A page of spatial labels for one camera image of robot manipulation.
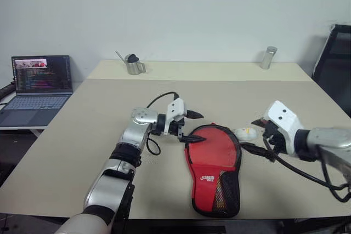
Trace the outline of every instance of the white wall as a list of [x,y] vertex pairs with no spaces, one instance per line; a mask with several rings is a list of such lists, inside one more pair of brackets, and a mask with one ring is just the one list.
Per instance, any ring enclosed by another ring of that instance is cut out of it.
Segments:
[[0,87],[13,55],[68,54],[84,79],[114,50],[142,60],[276,61],[310,73],[350,0],[0,0]]

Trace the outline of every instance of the black wire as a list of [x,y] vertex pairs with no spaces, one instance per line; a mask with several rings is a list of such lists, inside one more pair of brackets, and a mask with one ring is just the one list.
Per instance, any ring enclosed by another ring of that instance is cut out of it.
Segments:
[[270,147],[268,141],[267,141],[267,137],[264,136],[263,137],[263,142],[265,144],[265,146],[267,147],[267,150],[274,156],[274,158],[279,162],[281,163],[282,165],[284,165],[286,168],[290,169],[291,171],[303,176],[304,178],[307,178],[313,182],[316,182],[317,184],[320,184],[322,186],[325,186],[325,187],[328,187],[329,189],[333,189],[333,190],[342,190],[344,189],[345,187],[348,187],[348,184],[342,184],[341,186],[333,186],[327,182],[324,182],[318,178],[315,178],[314,176],[304,172],[304,171],[301,171],[300,169],[294,167],[293,165],[289,164],[288,162],[286,162],[285,160],[283,160],[282,158],[280,158],[273,150],[272,148]]
[[5,230],[6,230],[7,216],[8,216],[8,214],[6,214],[6,216],[5,216],[5,223],[4,223],[4,226],[3,226],[3,228],[2,228],[1,234],[4,234],[4,232],[5,232]]
[[[149,150],[149,152],[150,152],[152,155],[158,156],[158,155],[160,155],[160,153],[161,153],[161,148],[160,148],[160,146],[158,145],[158,143],[157,143],[155,140],[153,140],[153,139],[150,138],[150,134],[151,134],[151,132],[148,133],[148,139],[146,140],[146,148]],[[153,142],[153,143],[156,145],[156,147],[158,148],[158,153],[155,153],[154,151],[152,151],[152,150],[150,149],[150,147],[149,147],[149,141]]]
[[[318,155],[319,155],[320,162],[321,162],[321,165],[322,165],[322,171],[323,171],[323,175],[324,175],[325,181],[329,185],[331,185],[331,181],[330,181],[328,170],[327,170],[327,165],[325,163],[323,155],[321,154],[321,149],[320,149],[319,146],[317,147],[317,151],[318,151]],[[350,198],[351,198],[351,193],[347,193],[344,197],[340,197],[338,195],[338,193],[334,189],[329,188],[329,190],[332,193],[332,195],[334,196],[334,198],[336,198],[338,201],[340,201],[342,203],[348,202],[350,200]]]
[[166,96],[166,95],[168,95],[168,94],[174,94],[174,99],[179,98],[179,95],[178,95],[178,93],[176,93],[176,92],[163,93],[163,94],[157,96],[156,98],[154,98],[154,99],[151,101],[151,103],[148,104],[148,106],[147,106],[146,108],[149,108],[149,107],[150,107],[155,101],[157,101],[159,98],[162,98],[162,97],[164,97],[164,96]]

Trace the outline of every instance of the laptop touchpad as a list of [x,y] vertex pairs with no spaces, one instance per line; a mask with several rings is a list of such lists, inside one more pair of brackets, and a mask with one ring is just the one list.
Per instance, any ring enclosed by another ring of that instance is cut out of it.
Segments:
[[37,112],[38,111],[13,111],[5,118],[5,120],[2,121],[1,125],[6,125],[6,126],[26,125]]

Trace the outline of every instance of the tabletop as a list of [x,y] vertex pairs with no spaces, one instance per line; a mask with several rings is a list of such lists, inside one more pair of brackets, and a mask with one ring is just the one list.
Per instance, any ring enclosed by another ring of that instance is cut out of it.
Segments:
[[[297,65],[284,67],[298,69]],[[212,122],[231,129],[250,127],[251,121],[261,117],[274,100],[281,100],[298,114],[307,129],[351,128],[350,118],[301,69],[297,74],[301,78],[291,74],[285,81],[118,79],[115,75],[123,73],[117,68],[106,70],[110,72],[108,79],[108,74],[98,78],[97,70],[80,85],[0,188],[0,212],[44,216],[80,213],[84,196],[115,148],[132,108],[147,105],[170,90],[177,91],[188,108],[205,117],[189,120],[185,133]],[[170,100],[163,98],[155,103],[155,109],[165,112]],[[191,206],[192,181],[184,144],[173,136],[153,139],[162,152],[159,156],[142,153],[142,165],[133,181],[135,191],[129,218],[204,219]],[[263,146],[261,138],[254,142]],[[318,162],[284,159],[322,178]],[[344,182],[338,171],[330,168],[330,174],[334,184]],[[243,151],[239,180],[241,209],[235,219],[311,218],[351,213],[349,204],[338,202],[328,189],[246,151]]]

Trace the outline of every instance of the black mesh pocket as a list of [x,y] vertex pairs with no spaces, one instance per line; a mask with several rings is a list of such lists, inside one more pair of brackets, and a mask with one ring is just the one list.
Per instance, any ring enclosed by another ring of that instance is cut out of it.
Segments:
[[237,171],[221,172],[217,181],[212,211],[217,216],[229,218],[240,210],[240,192]]

